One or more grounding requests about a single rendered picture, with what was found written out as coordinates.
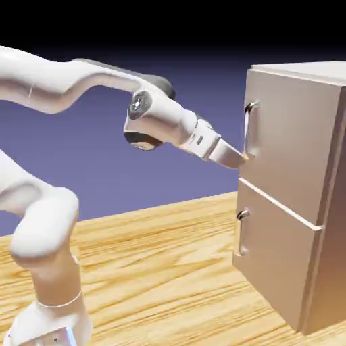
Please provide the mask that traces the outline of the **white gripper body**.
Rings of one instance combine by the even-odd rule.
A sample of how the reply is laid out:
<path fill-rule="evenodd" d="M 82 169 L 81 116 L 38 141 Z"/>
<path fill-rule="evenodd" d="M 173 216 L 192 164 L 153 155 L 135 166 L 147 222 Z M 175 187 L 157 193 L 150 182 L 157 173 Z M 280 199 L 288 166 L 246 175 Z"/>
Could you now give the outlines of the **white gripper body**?
<path fill-rule="evenodd" d="M 245 156 L 224 139 L 219 138 L 207 160 L 226 168 L 238 169 L 245 163 Z"/>

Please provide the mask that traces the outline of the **short light wood cabinet door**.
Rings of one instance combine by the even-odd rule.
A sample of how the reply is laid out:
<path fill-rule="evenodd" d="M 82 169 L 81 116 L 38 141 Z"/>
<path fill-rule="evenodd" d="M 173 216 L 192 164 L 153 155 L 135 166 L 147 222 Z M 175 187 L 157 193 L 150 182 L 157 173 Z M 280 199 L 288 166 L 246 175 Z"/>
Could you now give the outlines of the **short light wood cabinet door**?
<path fill-rule="evenodd" d="M 239 180 L 237 214 L 247 253 L 233 264 L 295 330 L 302 330 L 312 265 L 323 226 L 314 225 L 245 179 Z"/>

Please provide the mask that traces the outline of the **tall light wood cabinet door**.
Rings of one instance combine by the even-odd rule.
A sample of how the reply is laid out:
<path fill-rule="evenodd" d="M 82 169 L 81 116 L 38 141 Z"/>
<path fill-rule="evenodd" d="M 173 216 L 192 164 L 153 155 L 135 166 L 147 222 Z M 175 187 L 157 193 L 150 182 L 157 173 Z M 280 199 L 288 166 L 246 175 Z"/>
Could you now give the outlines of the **tall light wood cabinet door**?
<path fill-rule="evenodd" d="M 258 152 L 244 178 L 321 225 L 346 104 L 346 78 L 254 67 L 245 103 L 259 101 Z"/>

